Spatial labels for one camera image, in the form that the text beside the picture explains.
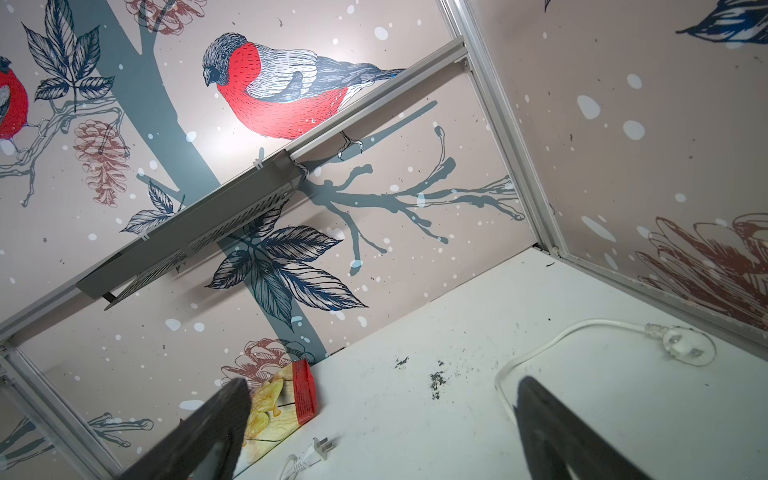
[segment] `bird's head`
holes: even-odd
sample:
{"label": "bird's head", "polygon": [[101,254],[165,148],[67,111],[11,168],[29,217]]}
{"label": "bird's head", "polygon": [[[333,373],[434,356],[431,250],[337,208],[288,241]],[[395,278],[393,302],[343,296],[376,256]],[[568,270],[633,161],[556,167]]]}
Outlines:
{"label": "bird's head", "polygon": [[208,46],[203,55],[205,86],[212,83],[224,86],[230,83],[230,57],[235,50],[248,42],[240,34],[225,33]]}
{"label": "bird's head", "polygon": [[0,72],[4,74],[8,74],[10,69],[8,66],[10,66],[11,61],[8,60],[6,57],[0,57]]}

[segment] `bird's wing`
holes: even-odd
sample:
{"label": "bird's wing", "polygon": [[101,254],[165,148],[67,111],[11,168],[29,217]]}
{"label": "bird's wing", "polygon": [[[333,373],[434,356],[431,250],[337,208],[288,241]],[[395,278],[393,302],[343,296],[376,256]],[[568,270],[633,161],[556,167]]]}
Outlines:
{"label": "bird's wing", "polygon": [[288,103],[306,96],[317,77],[317,54],[310,50],[275,50],[257,45],[261,72],[246,88],[253,98]]}
{"label": "bird's wing", "polygon": [[5,114],[11,106],[11,88],[8,85],[0,87],[0,124],[5,120]]}

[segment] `black object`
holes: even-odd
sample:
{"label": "black object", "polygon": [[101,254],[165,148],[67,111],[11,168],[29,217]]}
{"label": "black object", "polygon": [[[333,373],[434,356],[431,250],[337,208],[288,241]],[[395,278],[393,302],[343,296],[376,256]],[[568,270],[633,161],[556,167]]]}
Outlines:
{"label": "black object", "polygon": [[228,382],[118,480],[231,480],[249,414],[246,381]]}
{"label": "black object", "polygon": [[515,407],[533,480],[650,480],[533,377],[518,387]]}

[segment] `white power cord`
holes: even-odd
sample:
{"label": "white power cord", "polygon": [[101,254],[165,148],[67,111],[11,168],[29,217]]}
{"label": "white power cord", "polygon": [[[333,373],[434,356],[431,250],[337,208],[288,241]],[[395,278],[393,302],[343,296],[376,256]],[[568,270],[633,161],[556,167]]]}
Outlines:
{"label": "white power cord", "polygon": [[715,344],[710,337],[704,335],[696,330],[689,329],[682,326],[663,326],[656,325],[654,323],[647,323],[645,326],[637,325],[636,323],[619,322],[618,320],[610,319],[588,319],[582,320],[579,323],[575,323],[562,332],[560,332],[554,339],[545,343],[544,345],[534,349],[524,355],[515,357],[507,362],[496,374],[494,380],[494,387],[498,393],[499,399],[502,401],[504,410],[507,411],[507,415],[517,425],[515,418],[515,411],[512,408],[507,396],[504,394],[502,388],[502,380],[509,375],[509,373],[516,366],[527,362],[535,356],[550,349],[557,342],[562,340],[568,335],[571,335],[576,330],[583,329],[588,326],[603,325],[614,326],[618,328],[633,330],[635,332],[644,333],[651,339],[661,340],[664,348],[677,360],[683,363],[694,366],[705,366],[714,360],[717,351]]}
{"label": "white power cord", "polygon": [[[299,472],[307,470],[317,462],[327,460],[328,451],[332,448],[333,443],[329,442],[327,437],[322,440],[318,440],[315,437],[312,439],[312,445],[302,455],[301,460],[295,455],[288,455],[285,463],[283,463],[283,468],[280,469],[280,473],[277,475],[277,480],[292,480],[292,478],[296,478]],[[288,468],[288,464],[291,462],[293,462],[293,466]]]}

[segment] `tree branch illustration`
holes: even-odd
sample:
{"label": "tree branch illustration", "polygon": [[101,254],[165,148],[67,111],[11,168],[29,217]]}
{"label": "tree branch illustration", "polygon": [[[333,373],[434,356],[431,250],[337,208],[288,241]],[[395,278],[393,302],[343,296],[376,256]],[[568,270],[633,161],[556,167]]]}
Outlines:
{"label": "tree branch illustration", "polygon": [[353,255],[355,260],[358,260],[351,263],[350,275],[356,275],[362,268],[362,262],[360,262],[361,239],[381,254],[387,253],[387,250],[369,240],[357,226],[352,214],[342,210],[342,207],[349,209],[382,208],[393,214],[403,214],[427,237],[434,238],[444,244],[449,242],[448,236],[433,231],[432,221],[424,218],[422,216],[424,212],[420,210],[446,205],[469,204],[477,208],[485,206],[495,208],[512,220],[525,219],[525,215],[515,208],[515,205],[519,203],[518,192],[508,175],[478,188],[449,188],[428,191],[438,182],[446,180],[456,168],[455,160],[445,156],[445,131],[438,126],[435,127],[435,134],[439,138],[441,146],[438,163],[425,180],[408,189],[390,194],[350,194],[345,192],[344,190],[349,188],[357,177],[373,173],[371,164],[354,167],[349,172],[349,177],[338,186],[334,185],[331,180],[325,180],[322,185],[313,184],[309,181],[301,183],[299,189],[315,205],[325,207],[338,215],[349,228],[352,235]]}
{"label": "tree branch illustration", "polygon": [[53,100],[49,100],[52,116],[44,118],[38,125],[38,136],[31,145],[22,148],[16,153],[16,162],[0,165],[0,178],[29,176],[29,191],[22,206],[29,205],[29,199],[35,194],[35,164],[45,148],[51,143],[57,133],[68,134],[71,122],[75,118],[90,117],[102,114],[115,114],[112,122],[114,129],[120,135],[120,124],[123,121],[123,111],[116,104],[117,100],[108,95],[97,100],[67,100],[61,107],[57,107]]}

